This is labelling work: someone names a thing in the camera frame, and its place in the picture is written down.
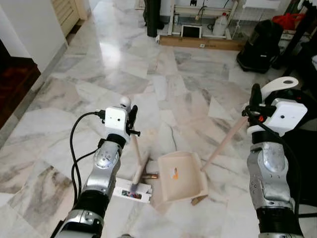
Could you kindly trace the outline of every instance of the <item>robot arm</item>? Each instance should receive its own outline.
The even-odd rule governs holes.
[[[94,154],[94,167],[83,191],[68,216],[55,229],[52,238],[100,238],[104,216],[115,187],[115,176],[120,168],[120,156],[132,130],[137,106],[132,109],[131,101],[121,99],[121,107],[109,107],[103,122],[106,139]]]
[[[295,128],[306,112],[303,104],[291,100],[275,99],[271,105],[262,104],[259,85],[253,86],[249,105],[243,111],[243,116],[249,116],[248,134],[252,135],[247,164],[250,195],[259,220],[259,238],[303,237],[286,180],[285,144],[278,135]]]

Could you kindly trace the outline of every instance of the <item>marble floor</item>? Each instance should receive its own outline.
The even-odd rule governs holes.
[[[73,200],[69,134],[83,113],[129,96],[139,107],[141,150],[150,150],[155,171],[157,158],[176,150],[206,160],[239,118],[252,84],[280,75],[244,73],[237,52],[160,46],[147,37],[142,12],[133,8],[133,0],[98,2],[1,148],[1,238],[47,238],[67,215]],[[99,119],[84,119],[74,135],[76,155],[94,150],[103,136]],[[155,195],[152,204],[113,197],[103,237],[257,237],[246,166],[250,145],[243,128],[207,169],[209,196],[195,207],[190,201],[159,206]],[[121,163],[118,177],[132,178],[131,146]],[[85,180],[91,159],[79,167]],[[317,219],[301,225],[307,238],[317,237]]]

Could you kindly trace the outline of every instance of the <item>dustpan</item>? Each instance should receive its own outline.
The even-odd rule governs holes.
[[[158,158],[164,202],[174,202],[208,194],[207,177],[196,153],[177,151]]]

